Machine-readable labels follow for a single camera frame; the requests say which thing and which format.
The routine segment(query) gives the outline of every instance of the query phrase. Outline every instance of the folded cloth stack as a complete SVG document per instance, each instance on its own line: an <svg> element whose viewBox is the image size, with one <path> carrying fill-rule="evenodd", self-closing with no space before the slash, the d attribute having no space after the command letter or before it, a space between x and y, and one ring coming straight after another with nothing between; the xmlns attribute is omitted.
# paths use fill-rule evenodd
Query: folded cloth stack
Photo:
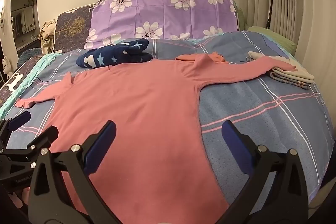
<svg viewBox="0 0 336 224"><path fill-rule="evenodd" d="M142 63L153 56L143 52L149 44L147 39L123 42L95 48L77 58L76 64L82 68L100 68L121 63Z"/></svg>
<svg viewBox="0 0 336 224"><path fill-rule="evenodd" d="M248 52L247 54L251 59L254 60L264 56L262 53L259 52ZM268 72L268 75L272 79L277 80L279 82L296 85L305 90L308 89L310 84L314 83L314 76L308 73L308 71L292 57L289 57L289 59L283 56L270 56L270 57L273 59L289 63L292 66L295 66L297 69L297 71L285 71L280 68L273 68L271 71Z"/></svg>

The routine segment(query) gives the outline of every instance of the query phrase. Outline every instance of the white cat figurine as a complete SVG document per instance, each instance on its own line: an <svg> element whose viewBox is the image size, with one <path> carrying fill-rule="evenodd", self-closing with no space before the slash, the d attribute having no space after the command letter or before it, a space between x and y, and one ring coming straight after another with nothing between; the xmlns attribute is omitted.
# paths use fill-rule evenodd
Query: white cat figurine
<svg viewBox="0 0 336 224"><path fill-rule="evenodd" d="M5 59L2 59L1 61L3 72L7 75L7 79L9 79L13 75L11 63L9 62L7 56L5 56Z"/></svg>

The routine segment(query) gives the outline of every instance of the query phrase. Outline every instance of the beige cloth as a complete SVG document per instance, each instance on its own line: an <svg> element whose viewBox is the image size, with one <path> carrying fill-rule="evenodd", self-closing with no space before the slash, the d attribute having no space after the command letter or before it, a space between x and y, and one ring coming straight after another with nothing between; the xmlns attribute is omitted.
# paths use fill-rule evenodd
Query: beige cloth
<svg viewBox="0 0 336 224"><path fill-rule="evenodd" d="M252 59L258 59L259 57L264 56L263 54L259 53L259 52L248 52L247 53L249 57L251 57ZM289 59L283 57L283 56L270 56L273 59L276 60L281 60L284 61L286 63L291 64L292 66L295 66L297 71L285 71L282 70L280 68L274 68L272 69L274 72L276 72L277 74L280 74L284 77L287 78L291 78L294 80L298 80L301 82L305 82L305 83L314 83L314 76L311 75L310 73L308 73L308 71L301 66L301 64L299 62L297 62L295 59L289 57Z"/></svg>
<svg viewBox="0 0 336 224"><path fill-rule="evenodd" d="M42 54L51 53L54 50L54 33L56 27L56 20L44 22L39 40L41 41Z"/></svg>

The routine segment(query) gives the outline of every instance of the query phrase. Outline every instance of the pink shirt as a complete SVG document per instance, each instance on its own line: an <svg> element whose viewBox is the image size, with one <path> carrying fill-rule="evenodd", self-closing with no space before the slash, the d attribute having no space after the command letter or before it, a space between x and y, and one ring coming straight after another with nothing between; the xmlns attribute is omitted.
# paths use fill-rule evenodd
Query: pink shirt
<svg viewBox="0 0 336 224"><path fill-rule="evenodd" d="M157 60L97 68L47 87L18 107L55 99L45 128L59 136L52 152L68 150L97 133L107 120L117 136L98 171L90 175L106 204L124 224L214 224L228 208L204 150L199 93L214 83L234 83L273 67L295 67L270 57L242 65ZM70 196L84 211L66 174Z"/></svg>

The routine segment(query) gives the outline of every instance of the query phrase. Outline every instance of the lamp arm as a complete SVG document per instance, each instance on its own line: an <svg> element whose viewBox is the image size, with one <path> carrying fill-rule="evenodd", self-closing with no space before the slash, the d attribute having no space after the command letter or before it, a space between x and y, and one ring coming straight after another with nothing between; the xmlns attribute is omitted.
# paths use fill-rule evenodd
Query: lamp arm
<svg viewBox="0 0 336 224"><path fill-rule="evenodd" d="M271 4L270 4L270 7L269 7L269 14L268 14L268 20L267 20L267 23L266 23L266 29L269 29L269 26L271 24L272 8L273 8L273 0L271 0Z"/></svg>

